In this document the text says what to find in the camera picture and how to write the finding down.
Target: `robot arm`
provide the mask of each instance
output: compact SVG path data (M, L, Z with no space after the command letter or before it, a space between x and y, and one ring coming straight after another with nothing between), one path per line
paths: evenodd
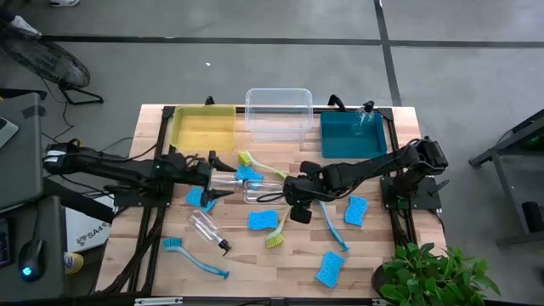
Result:
M355 164L338 163L325 167L304 161L300 172L305 175L287 177L283 195L291 210L291 219L308 223L312 200L334 201L353 192L363 181L407 168L394 179L396 195L408 198L417 191L418 183L427 175L441 174L448 166L439 144L429 138L413 139L398 151Z
M234 168L216 157L215 151L210 151L208 161L196 156L186 157L180 153L143 161L135 161L135 158L126 159L105 154L81 147L78 141L72 140L69 143L51 144L43 158L43 166L51 174L88 173L117 180L123 184L120 189L116 189L117 192L130 193L133 200L139 196L152 200L153 196L161 194L164 184L171 183L203 187L203 207L209 201L232 194L232 191L227 190L210 190L213 169L235 172Z

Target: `gray floor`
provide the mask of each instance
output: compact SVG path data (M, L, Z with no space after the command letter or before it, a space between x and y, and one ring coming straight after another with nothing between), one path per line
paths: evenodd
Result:
M541 41L544 2L537 0L383 0L392 39ZM164 37L379 38L372 0L82 0L76 8L33 1L19 13L46 34ZM143 103L241 104L255 87L302 87L323 105L391 105L380 47L61 43L92 74L89 90L106 104L70 107L74 137L102 148L131 136ZM448 244L488 258L507 301L541 303L542 244L498 249L518 232L492 165L467 160L544 106L542 49L393 48L404 106L415 106L424 134L437 139L451 179L441 191ZM0 86L43 88L37 76L0 57ZM43 130L65 129L62 104L45 103ZM113 152L126 154L129 144ZM78 177L95 183L90 178Z

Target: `yellow bin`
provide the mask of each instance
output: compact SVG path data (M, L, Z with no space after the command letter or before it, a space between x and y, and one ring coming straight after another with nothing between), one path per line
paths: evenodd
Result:
M170 145L178 150L233 150L235 120L233 105L177 106Z

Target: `wooden table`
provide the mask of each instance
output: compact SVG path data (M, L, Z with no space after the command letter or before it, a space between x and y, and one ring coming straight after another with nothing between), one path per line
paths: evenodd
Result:
M163 106L142 105L131 156L142 153L156 142ZM394 107L393 111L399 146L402 147L409 140L421 137L414 108ZM302 161L318 162L321 165L356 162L353 159L321 157L319 115L315 115L314 128L303 144L254 143L246 130L243 114L237 114L235 132L236 150L218 152L221 160L232 167L238 166L238 150L248 150L258 161L291 175L298 174ZM206 152L202 152L201 155L207 156ZM142 158L152 158L152 153ZM276 179L276 176L266 173L266 178ZM206 264L228 270L230 275L227 280L223 280L220 276L200 270L183 255L164 252L161 249L156 264L153 296L375 297L376 293L370 283L371 274L377 266L388 261L394 254L391 223L387 211L383 209L378 180L379 178L368 179L354 192L355 196L368 199L369 208L362 228L343 222L348 205L347 198L327 203L327 211L332 222L350 247L347 252L342 252L342 248L332 237L319 204L312 204L313 217L310 224L287 220L283 230L285 236L283 244L274 249L267 249L264 240L269 230L248 230L247 215L251 211L285 210L286 204L246 204L240 191L219 199L211 213L223 227L223 236L232 246L232 250L224 258L222 250L216 245L207 244L187 224L186 215L194 209L186 203L184 197L189 186L177 185L172 205L167 209L162 237L183 238L183 246L196 258ZM108 286L133 255L141 215L141 208L130 208L117 217L111 226L97 290ZM413 218L419 243L434 242L437 249L445 248L442 228L434 215L426 211L414 211ZM346 259L339 282L333 289L327 288L315 279L323 254L327 251L334 251ZM144 282L146 269L147 258L144 258L139 288Z

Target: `computer mouse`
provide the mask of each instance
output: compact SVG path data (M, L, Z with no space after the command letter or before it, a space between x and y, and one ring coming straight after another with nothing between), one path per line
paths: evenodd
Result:
M19 271L23 281L37 281L43 276L45 272L44 247L44 241L32 239L20 249Z

